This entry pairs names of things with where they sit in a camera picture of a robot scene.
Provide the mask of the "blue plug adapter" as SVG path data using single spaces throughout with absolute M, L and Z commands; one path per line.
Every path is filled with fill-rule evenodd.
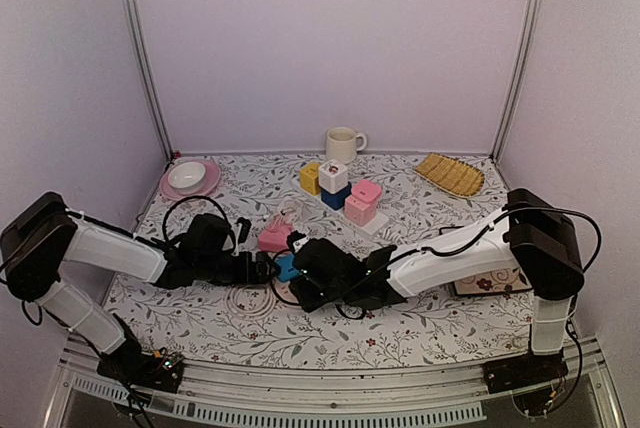
M 287 254 L 278 257 L 275 262 L 279 268 L 276 278 L 281 283 L 287 283 L 300 276 L 300 272 L 293 266 L 294 255 Z

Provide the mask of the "round pink socket with cord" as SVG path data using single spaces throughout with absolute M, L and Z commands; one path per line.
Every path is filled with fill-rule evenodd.
M 289 284 L 278 280 L 273 284 L 231 288 L 223 298 L 222 306 L 226 314 L 244 321 L 303 312 Z

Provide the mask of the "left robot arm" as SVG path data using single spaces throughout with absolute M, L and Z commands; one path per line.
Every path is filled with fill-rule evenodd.
M 148 360 L 125 323 L 66 281 L 60 267 L 81 263 L 121 273 L 165 290 L 196 281 L 214 286 L 263 285 L 273 277 L 265 253 L 239 246 L 251 224 L 232 224 L 221 207 L 195 216 L 187 230 L 144 238 L 69 208 L 47 192 L 1 232 L 1 270 L 9 292 L 34 303 L 88 340 L 128 382 L 148 374 Z

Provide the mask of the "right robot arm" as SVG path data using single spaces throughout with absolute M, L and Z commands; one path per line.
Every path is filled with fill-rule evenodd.
M 524 383 L 537 384 L 555 368 L 571 301 L 585 284 L 573 223 L 578 216 L 516 189 L 504 207 L 477 222 L 379 248 L 363 260 L 328 239 L 303 236 L 292 244 L 299 275 L 290 291 L 306 312 L 330 303 L 372 311 L 473 275 L 519 269 L 533 289 L 534 308 L 530 352 L 516 370 Z

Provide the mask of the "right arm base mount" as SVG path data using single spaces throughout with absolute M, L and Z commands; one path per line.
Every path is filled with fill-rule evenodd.
M 527 352 L 515 357 L 488 361 L 482 365 L 483 380 L 490 394 L 502 393 L 560 380 L 568 374 L 564 350 L 556 354 Z

